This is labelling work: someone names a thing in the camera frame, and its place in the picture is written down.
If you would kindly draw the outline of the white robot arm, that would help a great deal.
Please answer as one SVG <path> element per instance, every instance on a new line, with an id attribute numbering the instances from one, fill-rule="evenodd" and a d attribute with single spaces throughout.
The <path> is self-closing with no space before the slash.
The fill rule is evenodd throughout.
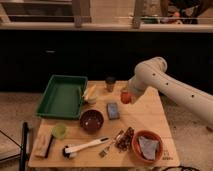
<path id="1" fill-rule="evenodd" d="M 166 74 L 167 62 L 162 57 L 154 57 L 138 63 L 134 76 L 122 88 L 130 94 L 135 103 L 151 86 L 156 88 L 176 104 L 185 107 L 213 129 L 213 95 L 180 82 Z"/>

